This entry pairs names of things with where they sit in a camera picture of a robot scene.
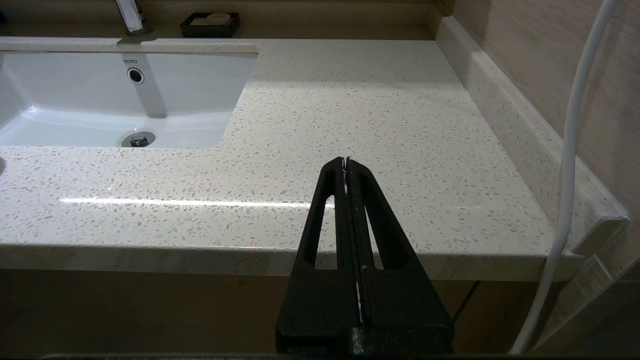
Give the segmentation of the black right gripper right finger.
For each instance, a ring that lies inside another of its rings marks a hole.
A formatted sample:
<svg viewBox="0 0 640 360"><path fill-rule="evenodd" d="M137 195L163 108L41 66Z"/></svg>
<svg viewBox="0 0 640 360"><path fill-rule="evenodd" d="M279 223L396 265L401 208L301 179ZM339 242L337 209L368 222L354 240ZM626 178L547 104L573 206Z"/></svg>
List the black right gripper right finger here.
<svg viewBox="0 0 640 360"><path fill-rule="evenodd" d="M450 354L454 326L372 171L346 161L359 325L351 354Z"/></svg>

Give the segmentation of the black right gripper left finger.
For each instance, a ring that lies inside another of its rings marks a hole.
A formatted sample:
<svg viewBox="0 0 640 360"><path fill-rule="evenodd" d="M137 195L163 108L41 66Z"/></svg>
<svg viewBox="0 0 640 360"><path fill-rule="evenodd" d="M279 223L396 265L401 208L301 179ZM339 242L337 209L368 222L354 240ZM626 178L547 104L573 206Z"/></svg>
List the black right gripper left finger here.
<svg viewBox="0 0 640 360"><path fill-rule="evenodd" d="M334 198L336 268L316 261L327 199ZM336 157L318 176L285 297L275 326L281 354L331 354L343 336L361 323L356 276L357 254L346 191L346 160Z"/></svg>

